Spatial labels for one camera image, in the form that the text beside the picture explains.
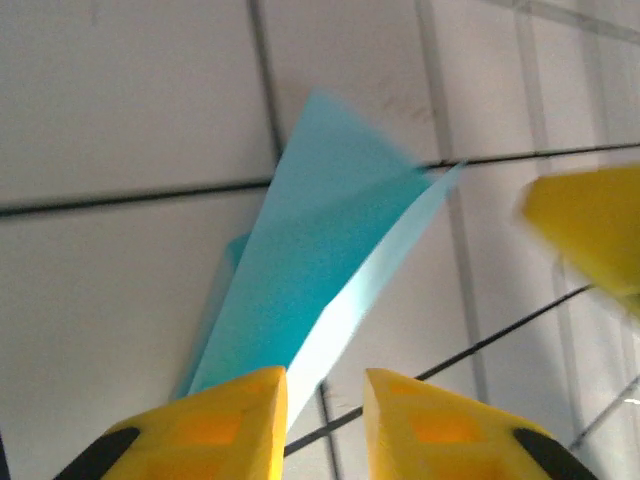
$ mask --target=black rubber pad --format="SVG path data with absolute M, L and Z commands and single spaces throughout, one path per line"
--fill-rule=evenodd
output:
M 100 480 L 140 435 L 134 427 L 103 435 L 76 457 L 55 480 Z
M 552 438 L 527 428 L 513 430 L 513 436 L 551 480 L 598 480 L 568 450 Z

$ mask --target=blue paper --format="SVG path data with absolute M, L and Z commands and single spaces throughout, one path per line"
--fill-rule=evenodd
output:
M 451 173 L 429 188 L 431 180 L 416 171 L 403 152 L 341 103 L 314 92 L 251 235 L 228 250 L 233 252 L 232 263 L 240 260 L 192 379 L 186 382 L 190 382 L 188 393 L 264 366 L 291 368 L 294 359 L 302 359 L 304 365 L 295 371 L 308 369 L 309 376 L 299 381 L 299 393 L 298 380 L 289 379 L 291 423 L 456 175 Z M 400 227 L 393 230 L 396 224 L 412 233 L 398 232 Z M 367 259 L 381 245 L 394 258 L 381 263 L 384 269 L 372 270 Z M 367 271 L 375 272 L 375 278 L 365 278 Z M 356 283 L 364 285 L 357 292 Z M 351 293 L 345 295 L 350 284 Z M 327 307 L 337 305 L 336 299 L 344 303 L 347 297 L 358 305 L 343 306 L 314 330 Z M 301 354 L 309 338 L 313 341 L 307 346 L 325 341 L 327 328 L 336 321 L 340 338 L 333 339 L 328 358 L 316 361 Z

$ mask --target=white tile wall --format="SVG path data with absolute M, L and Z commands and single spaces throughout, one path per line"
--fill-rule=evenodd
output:
M 419 1 L 263 0 L 285 135 L 318 86 L 353 104 L 417 161 L 438 159 L 438 112 L 427 78 L 438 67 L 456 156 L 531 150 L 513 11 L 496 6 L 506 2 Z M 640 28 L 632 0 L 547 1 L 576 11 L 597 7 L 599 18 Z M 418 19 L 416 5 L 432 8 L 420 8 Z M 640 47 L 550 20 L 532 22 L 549 147 L 638 141 Z M 425 68 L 421 27 L 426 38 L 435 33 L 439 66 Z M 270 174 L 254 50 L 244 2 L 3 1 L 0 202 Z M 638 152 L 550 164 L 580 170 L 638 161 Z M 538 172 L 534 162 L 522 162 L 463 175 L 481 338 L 554 298 L 555 254 L 516 214 Z M 0 363 L 15 366 L 0 370 L 8 392 L 0 399 L 0 427 L 15 478 L 51 477 L 113 422 L 166 400 L 222 249 L 250 228 L 262 195 L 0 226 Z M 571 269 L 567 276 L 568 288 L 585 282 Z M 415 375 L 466 348 L 461 298 L 443 209 L 331 372 L 334 415 L 362 404 L 365 368 Z M 568 303 L 582 426 L 640 365 L 640 340 L 633 340 L 635 364 L 628 329 L 610 305 L 592 294 Z M 555 312 L 534 320 L 487 347 L 483 360 L 494 405 L 568 443 L 573 432 L 557 321 Z M 430 382 L 476 395 L 469 359 Z M 317 407 L 311 399 L 289 442 L 320 426 Z M 635 478 L 640 471 L 632 429 L 640 417 L 632 408 L 638 407 L 616 412 L 579 452 L 602 478 Z M 344 478 L 368 478 L 362 419 L 335 436 Z M 287 480 L 330 477 L 324 440 L 285 461 Z
M 531 150 L 513 11 L 478 0 L 431 1 L 454 154 Z
M 340 451 L 343 452 L 341 463 L 344 478 L 368 480 L 369 464 L 367 463 L 364 419 L 360 417 L 338 430 L 336 432 L 336 444 Z
M 608 141 L 624 143 L 640 137 L 640 45 L 598 39 Z
M 3 0 L 0 201 L 269 174 L 245 2 Z
M 446 209 L 407 256 L 328 377 L 338 413 L 362 404 L 364 370 L 415 376 L 469 346 Z M 470 369 L 446 372 L 474 392 Z
M 636 372 L 640 374 L 640 322 L 632 319 L 629 329 L 633 334 L 634 350 L 636 354 L 636 363 L 634 366 L 636 368 Z
M 0 425 L 13 478 L 52 478 L 113 423 L 167 401 L 222 251 L 261 202 L 2 225 Z
M 622 325 L 622 355 L 625 367 L 624 379 L 627 383 L 630 383 L 637 375 L 640 374 L 640 363 L 638 363 L 637 358 L 638 338 L 635 337 L 637 325 L 633 323 L 635 320 L 633 320 L 622 308 L 619 309 L 619 312 L 614 314 L 614 318 L 618 319 Z
M 585 465 L 600 480 L 635 479 L 640 458 L 631 431 L 632 409 L 623 404 L 590 436 L 579 450 Z
M 481 337 L 554 299 L 553 254 L 518 216 L 535 162 L 468 168 L 460 182 L 462 209 Z
M 317 397 L 313 396 L 304 407 L 295 423 L 287 432 L 287 443 L 322 425 Z M 313 478 L 329 480 L 331 472 L 327 462 L 325 440 L 321 439 L 302 450 L 289 455 L 284 460 L 283 480 Z
M 601 105 L 589 67 L 593 34 L 544 19 L 533 19 L 533 26 L 548 147 L 596 145 Z
M 286 134 L 319 87 L 350 102 L 417 159 L 437 159 L 412 0 L 266 0 L 263 8 Z

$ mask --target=paper airplane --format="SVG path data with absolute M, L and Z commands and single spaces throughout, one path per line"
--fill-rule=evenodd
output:
M 427 178 L 340 102 L 313 93 L 255 227 L 228 250 L 228 265 L 240 260 L 180 393 L 284 365 L 293 423 L 457 176 Z

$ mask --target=yellow plastic part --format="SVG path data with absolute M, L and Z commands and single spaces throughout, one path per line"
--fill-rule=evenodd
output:
M 501 410 L 383 369 L 366 374 L 371 480 L 548 480 L 513 438 L 550 436 Z
M 140 435 L 104 480 L 280 480 L 285 370 L 271 367 L 114 425 Z
M 640 165 L 536 180 L 525 218 L 640 318 Z

